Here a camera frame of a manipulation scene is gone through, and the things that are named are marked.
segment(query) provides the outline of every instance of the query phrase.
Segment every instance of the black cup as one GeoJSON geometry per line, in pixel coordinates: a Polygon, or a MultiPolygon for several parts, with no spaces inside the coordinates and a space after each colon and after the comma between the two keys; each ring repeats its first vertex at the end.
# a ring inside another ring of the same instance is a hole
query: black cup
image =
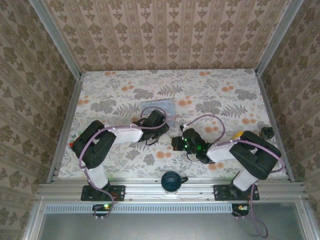
{"type": "Polygon", "coordinates": [[[161,178],[161,185],[167,194],[175,194],[188,177],[181,177],[175,171],[168,171],[161,178]]]}

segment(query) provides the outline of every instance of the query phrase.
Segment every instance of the table surface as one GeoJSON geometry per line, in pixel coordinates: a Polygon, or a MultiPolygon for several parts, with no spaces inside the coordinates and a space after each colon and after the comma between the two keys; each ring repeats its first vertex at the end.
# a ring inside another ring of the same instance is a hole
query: table surface
{"type": "MultiPolygon", "coordinates": [[[[68,143],[94,120],[109,126],[128,125],[140,119],[140,103],[164,99],[174,102],[175,126],[152,146],[144,142],[113,145],[102,163],[108,178],[160,178],[167,171],[182,177],[233,178],[243,168],[236,160],[205,165],[189,161],[186,152],[173,151],[171,138],[181,136],[179,126],[204,114],[217,115],[226,128],[222,143],[239,131],[258,133],[270,124],[252,69],[95,71],[84,77],[68,143]]],[[[201,118],[192,127],[207,142],[217,139],[223,129],[210,117],[201,118]]],[[[69,145],[58,176],[85,178],[69,145]]],[[[284,171],[269,176],[286,177],[284,171]]]]}

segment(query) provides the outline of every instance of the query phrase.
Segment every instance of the mug handle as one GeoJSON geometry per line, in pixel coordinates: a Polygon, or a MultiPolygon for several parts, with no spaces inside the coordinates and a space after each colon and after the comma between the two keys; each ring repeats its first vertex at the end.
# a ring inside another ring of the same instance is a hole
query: mug handle
{"type": "Polygon", "coordinates": [[[188,181],[188,180],[189,180],[189,178],[188,178],[187,176],[183,177],[183,178],[182,178],[182,181],[181,181],[181,184],[185,183],[185,182],[188,181]]]}

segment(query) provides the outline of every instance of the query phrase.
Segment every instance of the vent grille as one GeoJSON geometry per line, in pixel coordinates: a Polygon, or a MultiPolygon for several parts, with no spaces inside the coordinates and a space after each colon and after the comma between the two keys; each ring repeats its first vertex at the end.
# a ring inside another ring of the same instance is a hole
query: vent grille
{"type": "MultiPolygon", "coordinates": [[[[47,204],[46,214],[91,214],[93,204],[47,204]]],[[[213,204],[128,204],[114,206],[114,214],[217,214],[232,213],[231,203],[213,204]]]]}

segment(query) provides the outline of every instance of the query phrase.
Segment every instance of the gray floor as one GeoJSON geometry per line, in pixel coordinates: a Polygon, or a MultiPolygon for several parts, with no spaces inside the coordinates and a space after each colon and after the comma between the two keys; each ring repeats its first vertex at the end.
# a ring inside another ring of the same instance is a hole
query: gray floor
{"type": "MultiPolygon", "coordinates": [[[[256,204],[268,240],[303,240],[293,204],[256,204]]],[[[47,214],[41,240],[257,240],[250,219],[231,214],[47,214]]]]}

